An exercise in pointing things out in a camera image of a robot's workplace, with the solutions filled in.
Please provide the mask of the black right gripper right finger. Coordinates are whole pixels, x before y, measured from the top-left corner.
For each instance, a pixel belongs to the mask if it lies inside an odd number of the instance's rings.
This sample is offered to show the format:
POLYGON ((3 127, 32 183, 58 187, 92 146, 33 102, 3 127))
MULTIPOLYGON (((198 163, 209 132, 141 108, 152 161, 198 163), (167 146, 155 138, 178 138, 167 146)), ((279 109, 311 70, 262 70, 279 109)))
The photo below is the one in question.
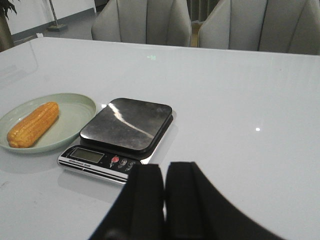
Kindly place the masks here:
POLYGON ((165 180, 167 239, 278 240, 231 204, 195 162, 172 162, 165 180))

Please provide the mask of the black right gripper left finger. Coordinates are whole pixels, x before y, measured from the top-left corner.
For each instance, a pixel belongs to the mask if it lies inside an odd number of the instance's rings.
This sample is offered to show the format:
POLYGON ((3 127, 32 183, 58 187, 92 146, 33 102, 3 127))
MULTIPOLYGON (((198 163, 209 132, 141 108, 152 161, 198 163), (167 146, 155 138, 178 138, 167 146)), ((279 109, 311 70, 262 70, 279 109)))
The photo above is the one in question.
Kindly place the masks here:
POLYGON ((157 164, 134 165, 91 240, 162 240, 164 184, 157 164))

